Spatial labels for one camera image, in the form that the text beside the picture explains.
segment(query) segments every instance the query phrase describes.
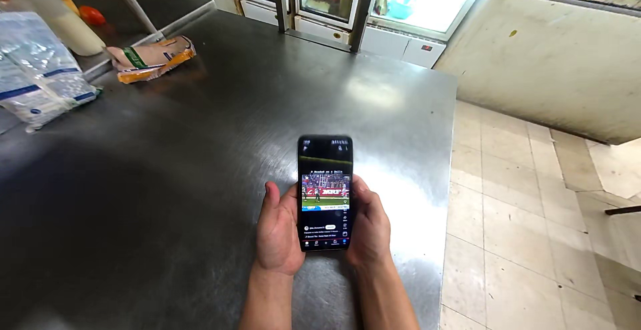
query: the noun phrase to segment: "plastic bag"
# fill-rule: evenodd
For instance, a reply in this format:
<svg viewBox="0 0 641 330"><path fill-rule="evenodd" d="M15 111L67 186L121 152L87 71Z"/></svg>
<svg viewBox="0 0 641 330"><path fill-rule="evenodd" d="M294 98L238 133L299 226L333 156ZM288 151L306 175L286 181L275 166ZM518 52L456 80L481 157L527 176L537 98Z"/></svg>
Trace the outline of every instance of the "plastic bag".
<svg viewBox="0 0 641 330"><path fill-rule="evenodd" d="M118 80L126 84L155 79L196 56L194 44L184 36L150 45L107 47L107 51L114 57L112 64L118 70Z"/></svg>
<svg viewBox="0 0 641 330"><path fill-rule="evenodd" d="M27 122L28 131L98 93L36 13L0 13L0 105Z"/></svg>

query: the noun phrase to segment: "white refrigerator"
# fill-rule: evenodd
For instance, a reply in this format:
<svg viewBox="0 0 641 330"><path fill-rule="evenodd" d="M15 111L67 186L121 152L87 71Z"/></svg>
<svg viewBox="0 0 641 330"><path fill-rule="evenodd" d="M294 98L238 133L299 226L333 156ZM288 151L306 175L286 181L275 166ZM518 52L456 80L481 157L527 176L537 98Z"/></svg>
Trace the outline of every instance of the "white refrigerator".
<svg viewBox="0 0 641 330"><path fill-rule="evenodd" d="M475 0L293 0L293 28L347 44L359 1L373 2L363 51L431 68ZM246 17L277 25L274 0L241 4Z"/></svg>

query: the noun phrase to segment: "green label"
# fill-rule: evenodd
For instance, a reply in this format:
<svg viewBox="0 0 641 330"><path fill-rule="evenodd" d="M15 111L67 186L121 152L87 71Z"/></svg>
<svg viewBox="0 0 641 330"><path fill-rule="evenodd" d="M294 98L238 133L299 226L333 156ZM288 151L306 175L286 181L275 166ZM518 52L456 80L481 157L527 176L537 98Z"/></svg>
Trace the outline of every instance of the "green label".
<svg viewBox="0 0 641 330"><path fill-rule="evenodd" d="M147 65L142 61L140 56L136 53L136 50L133 49L133 47L125 47L123 48L124 56L127 56L129 61L134 65L136 68L147 68Z"/></svg>

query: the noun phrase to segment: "hand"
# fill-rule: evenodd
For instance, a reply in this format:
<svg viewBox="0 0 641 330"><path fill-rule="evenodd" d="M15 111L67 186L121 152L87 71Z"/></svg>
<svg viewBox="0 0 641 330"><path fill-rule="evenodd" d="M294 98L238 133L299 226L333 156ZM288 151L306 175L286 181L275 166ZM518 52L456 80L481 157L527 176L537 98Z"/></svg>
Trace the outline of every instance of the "hand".
<svg viewBox="0 0 641 330"><path fill-rule="evenodd" d="M357 270L390 264L390 220L381 199L376 192L370 191L360 176L354 175L352 188L358 208L347 252L348 262Z"/></svg>
<svg viewBox="0 0 641 330"><path fill-rule="evenodd" d="M265 198L256 231L256 264L263 270L294 275L305 253L300 251L296 229L297 184L280 197L273 181L265 183Z"/></svg>

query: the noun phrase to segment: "red label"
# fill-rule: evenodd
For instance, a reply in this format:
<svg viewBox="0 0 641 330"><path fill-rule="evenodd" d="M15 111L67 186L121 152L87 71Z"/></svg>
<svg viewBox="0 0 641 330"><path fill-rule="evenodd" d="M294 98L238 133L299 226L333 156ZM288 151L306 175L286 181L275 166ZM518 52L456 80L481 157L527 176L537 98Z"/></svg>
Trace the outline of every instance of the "red label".
<svg viewBox="0 0 641 330"><path fill-rule="evenodd" d="M321 196L329 197L342 196L343 188L320 188L319 194ZM345 195L349 195L348 189L345 189ZM307 187L307 196L316 196L316 188Z"/></svg>

